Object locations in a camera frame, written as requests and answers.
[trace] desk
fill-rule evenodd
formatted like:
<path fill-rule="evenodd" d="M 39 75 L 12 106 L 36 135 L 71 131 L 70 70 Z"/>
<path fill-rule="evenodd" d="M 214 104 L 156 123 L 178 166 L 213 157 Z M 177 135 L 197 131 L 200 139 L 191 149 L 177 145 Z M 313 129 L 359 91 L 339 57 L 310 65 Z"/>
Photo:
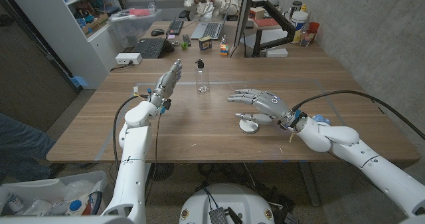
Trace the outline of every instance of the desk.
<path fill-rule="evenodd" d="M 154 23 L 151 29 L 166 29 L 169 22 Z M 231 41 L 236 22 L 226 22 L 224 33 Z M 195 24 L 184 28 L 175 40 L 190 35 Z M 327 153 L 311 151 L 297 136 L 289 143 L 290 133 L 277 125 L 261 125 L 254 135 L 239 130 L 235 112 L 253 113 L 256 109 L 235 104 L 226 98 L 238 88 L 270 90 L 288 106 L 310 96 L 331 90 L 363 91 L 353 77 L 334 58 L 329 58 L 317 43 L 308 47 L 287 44 L 288 58 L 242 58 L 243 45 L 233 58 L 219 55 L 218 41 L 209 51 L 201 52 L 196 40 L 192 47 L 176 47 L 161 59 L 146 59 L 140 65 L 111 72 L 85 107 L 60 137 L 47 159 L 51 162 L 112 162 L 112 124 L 116 110 L 131 96 L 133 86 L 142 92 L 153 88 L 157 79 L 181 59 L 182 78 L 172 95 L 171 109 L 161 117 L 157 147 L 158 162 L 334 162 Z M 197 94 L 194 69 L 198 58 L 210 72 L 211 93 Z M 138 104 L 131 101 L 122 116 Z M 347 125 L 376 152 L 391 161 L 416 161 L 416 149 L 398 128 L 370 100 L 350 94 L 338 94 L 308 102 L 301 107 L 310 116 L 322 114 L 334 126 Z M 157 121 L 152 120 L 153 143 Z M 147 162 L 155 161 L 155 148 Z"/>

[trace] person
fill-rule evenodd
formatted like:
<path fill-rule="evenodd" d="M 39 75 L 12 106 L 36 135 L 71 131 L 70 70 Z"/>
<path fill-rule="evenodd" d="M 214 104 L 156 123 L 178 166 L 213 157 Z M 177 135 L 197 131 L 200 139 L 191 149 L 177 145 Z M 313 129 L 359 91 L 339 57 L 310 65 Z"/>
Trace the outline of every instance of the person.
<path fill-rule="evenodd" d="M 187 11 L 196 11 L 194 21 L 222 21 L 226 15 L 235 15 L 238 12 L 236 0 L 185 0 Z"/>
<path fill-rule="evenodd" d="M 6 175 L 19 181 L 56 177 L 62 164 L 46 167 L 35 159 L 45 160 L 55 143 L 43 131 L 0 114 L 0 180 Z"/>

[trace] screen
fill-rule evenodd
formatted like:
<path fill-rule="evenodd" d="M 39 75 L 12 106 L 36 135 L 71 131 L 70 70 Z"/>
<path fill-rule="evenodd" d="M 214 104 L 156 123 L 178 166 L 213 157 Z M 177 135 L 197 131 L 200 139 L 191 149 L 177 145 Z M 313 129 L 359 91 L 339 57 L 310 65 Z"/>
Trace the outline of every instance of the screen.
<path fill-rule="evenodd" d="M 248 20 L 248 14 L 251 10 L 252 0 L 242 0 L 242 6 L 240 8 L 238 26 L 236 29 L 236 35 L 234 38 L 234 44 L 230 50 L 230 57 L 233 55 L 234 50 L 237 48 L 240 42 L 240 38 L 245 30 L 246 21 Z"/>

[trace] small white disc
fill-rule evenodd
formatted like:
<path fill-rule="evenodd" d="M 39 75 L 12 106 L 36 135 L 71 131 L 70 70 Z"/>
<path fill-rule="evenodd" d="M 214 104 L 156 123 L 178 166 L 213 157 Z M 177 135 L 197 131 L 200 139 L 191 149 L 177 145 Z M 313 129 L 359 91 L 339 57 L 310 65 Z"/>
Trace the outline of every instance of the small white disc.
<path fill-rule="evenodd" d="M 239 128 L 244 134 L 255 134 L 260 127 L 253 121 L 240 120 Z"/>

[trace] laptop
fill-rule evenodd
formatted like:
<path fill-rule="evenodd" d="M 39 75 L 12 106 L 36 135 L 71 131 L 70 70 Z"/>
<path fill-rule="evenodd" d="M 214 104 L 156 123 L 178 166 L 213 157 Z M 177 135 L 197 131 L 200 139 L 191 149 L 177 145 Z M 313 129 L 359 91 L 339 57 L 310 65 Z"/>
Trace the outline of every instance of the laptop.
<path fill-rule="evenodd" d="M 199 39 L 207 35 L 211 36 L 213 40 L 217 40 L 220 36 L 221 29 L 224 27 L 224 22 L 227 19 L 227 13 L 230 6 L 227 7 L 226 15 L 224 16 L 223 22 L 210 22 L 201 21 L 198 23 L 197 28 L 193 31 L 191 39 Z"/>
<path fill-rule="evenodd" d="M 161 58 L 167 52 L 173 52 L 174 46 L 168 41 L 169 30 L 165 39 L 141 39 L 132 53 L 140 53 L 142 58 Z"/>

